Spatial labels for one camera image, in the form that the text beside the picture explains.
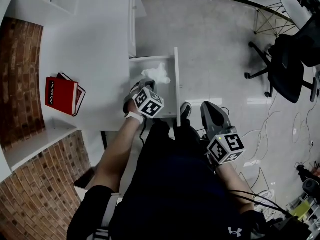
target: white wristband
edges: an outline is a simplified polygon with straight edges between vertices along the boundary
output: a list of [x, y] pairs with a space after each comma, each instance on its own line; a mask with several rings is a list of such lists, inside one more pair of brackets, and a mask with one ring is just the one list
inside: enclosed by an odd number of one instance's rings
[[137, 119], [139, 122], [140, 122], [140, 125], [142, 125], [142, 123], [144, 122], [144, 118], [143, 118], [143, 116], [141, 116], [141, 115], [138, 115], [138, 114], [136, 114], [136, 113], [133, 113], [133, 112], [129, 112], [128, 114], [126, 114], [125, 115], [125, 117], [124, 118], [135, 118], [135, 119]]

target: book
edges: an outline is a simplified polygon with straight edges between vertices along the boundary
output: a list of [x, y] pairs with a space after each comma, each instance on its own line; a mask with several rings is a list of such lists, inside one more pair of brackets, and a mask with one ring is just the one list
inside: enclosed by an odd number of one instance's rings
[[[63, 72], [60, 72], [56, 78], [59, 78], [59, 79], [65, 79], [65, 80], [68, 80], [68, 81], [72, 81], [72, 79], [70, 77], [68, 77], [65, 73]], [[82, 101], [84, 100], [86, 96], [86, 91], [80, 87], [78, 85], [78, 90], [76, 92], [76, 107], [75, 107], [75, 114], [72, 115], [73, 117], [75, 117], [78, 113], [79, 113], [79, 109], [81, 107], [81, 104], [82, 104]]]
[[75, 115], [78, 86], [78, 82], [47, 77], [45, 84], [45, 105], [68, 115]]

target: black office chair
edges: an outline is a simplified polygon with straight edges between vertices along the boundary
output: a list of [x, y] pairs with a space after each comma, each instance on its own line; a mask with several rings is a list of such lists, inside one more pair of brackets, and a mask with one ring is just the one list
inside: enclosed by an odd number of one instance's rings
[[273, 95], [275, 88], [279, 94], [292, 103], [297, 103], [300, 97], [302, 86], [311, 90], [310, 101], [314, 102], [317, 94], [317, 81], [313, 83], [304, 81], [304, 63], [307, 67], [314, 67], [320, 64], [320, 17], [312, 16], [305, 26], [294, 36], [280, 35], [274, 46], [263, 53], [259, 48], [250, 42], [249, 46], [265, 62], [267, 68], [254, 74], [244, 73], [246, 79], [253, 79], [268, 73], [270, 92], [265, 92], [267, 98]]

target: black t-shirt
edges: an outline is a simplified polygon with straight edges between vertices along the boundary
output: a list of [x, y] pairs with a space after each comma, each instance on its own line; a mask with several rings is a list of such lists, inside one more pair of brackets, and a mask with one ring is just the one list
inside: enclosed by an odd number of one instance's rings
[[[86, 239], [101, 226], [112, 190], [90, 189], [68, 229], [68, 239]], [[264, 216], [239, 214], [205, 160], [171, 153], [138, 163], [132, 183], [109, 225], [112, 240], [251, 239]]]

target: gray floor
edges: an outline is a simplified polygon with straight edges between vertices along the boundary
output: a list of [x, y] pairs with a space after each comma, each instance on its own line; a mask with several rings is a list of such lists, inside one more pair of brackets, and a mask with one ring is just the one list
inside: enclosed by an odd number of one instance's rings
[[[192, 126], [196, 130], [203, 128], [200, 115], [203, 101], [227, 107], [247, 149], [234, 167], [243, 173], [250, 186], [262, 168], [267, 184], [261, 174], [253, 190], [259, 193], [273, 189], [274, 200], [285, 207], [303, 192], [295, 164], [307, 161], [305, 166], [309, 168], [319, 158], [320, 105], [308, 117], [310, 140], [314, 142], [310, 157], [306, 126], [307, 113], [314, 106], [309, 101], [310, 91], [302, 88], [299, 102], [292, 104], [277, 92], [273, 98], [265, 97], [269, 90], [266, 75], [252, 80], [244, 78], [245, 72], [253, 74], [266, 67], [248, 43], [253, 41], [265, 50], [276, 40], [272, 35], [254, 35], [256, 9], [230, 0], [142, 2], [148, 16], [136, 22], [137, 57], [165, 56], [178, 47], [181, 99], [192, 104]], [[311, 82], [313, 69], [306, 67], [304, 75]], [[271, 114], [266, 125], [264, 121]], [[256, 152], [259, 131], [262, 131], [261, 142]], [[139, 140], [136, 145], [126, 172], [126, 186], [135, 171], [141, 149]], [[271, 214], [266, 213], [266, 217], [270, 218]]]

